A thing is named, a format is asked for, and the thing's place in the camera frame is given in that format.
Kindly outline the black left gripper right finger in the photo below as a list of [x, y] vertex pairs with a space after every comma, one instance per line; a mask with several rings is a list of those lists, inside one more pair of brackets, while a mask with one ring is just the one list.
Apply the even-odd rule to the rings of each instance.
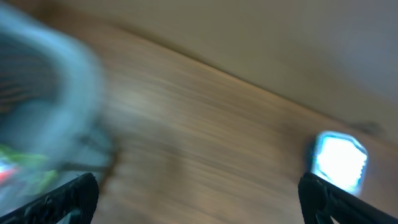
[[300, 178], [298, 196], [305, 224], [397, 224], [397, 218], [311, 172]]

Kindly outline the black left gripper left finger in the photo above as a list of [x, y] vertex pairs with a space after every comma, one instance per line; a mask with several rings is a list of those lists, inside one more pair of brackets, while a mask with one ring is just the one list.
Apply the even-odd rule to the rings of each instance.
[[1, 224], [90, 224], [99, 199], [95, 176], [85, 173], [59, 188], [3, 215]]

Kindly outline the green snack bag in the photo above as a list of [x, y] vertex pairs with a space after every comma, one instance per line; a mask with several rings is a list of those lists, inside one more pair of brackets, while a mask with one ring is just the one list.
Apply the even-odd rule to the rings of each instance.
[[58, 171], [45, 168], [49, 158], [41, 154], [17, 152], [1, 145], [1, 188], [15, 184], [18, 194], [41, 194], [58, 177]]

